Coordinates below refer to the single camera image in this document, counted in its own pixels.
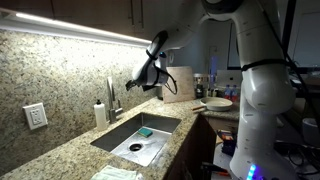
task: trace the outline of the cutting board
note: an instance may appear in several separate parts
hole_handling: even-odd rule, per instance
[[[173,103],[195,99],[193,87],[193,72],[189,66],[183,67],[167,67],[168,73],[177,81],[178,93],[174,95],[168,88],[162,86],[163,102]],[[171,78],[168,79],[173,92],[175,92],[174,84]]]

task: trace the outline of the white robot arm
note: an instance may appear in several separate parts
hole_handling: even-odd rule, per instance
[[[160,32],[148,47],[149,58],[133,71],[127,89],[134,85],[141,85],[144,90],[163,85],[168,74],[159,62],[162,51],[186,45],[206,19],[232,19],[243,75],[237,147],[230,163],[232,173],[247,180],[297,179],[291,164],[273,149],[276,116],[291,108],[295,94],[283,52],[264,9],[268,9],[279,33],[275,0],[185,0],[173,25]]]

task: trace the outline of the sink drain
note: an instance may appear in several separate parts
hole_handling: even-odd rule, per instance
[[[129,146],[130,151],[139,151],[142,148],[142,144],[132,144]]]

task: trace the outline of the green sponge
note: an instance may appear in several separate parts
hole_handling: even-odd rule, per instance
[[[152,131],[150,131],[149,129],[146,129],[146,128],[141,128],[141,129],[139,129],[138,134],[147,138],[152,135]]]

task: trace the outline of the granite backsplash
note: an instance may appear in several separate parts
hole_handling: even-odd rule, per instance
[[[154,97],[124,86],[144,58],[140,47],[0,30],[0,176],[94,128],[108,76],[125,111]],[[48,126],[31,131],[22,107],[39,102]]]

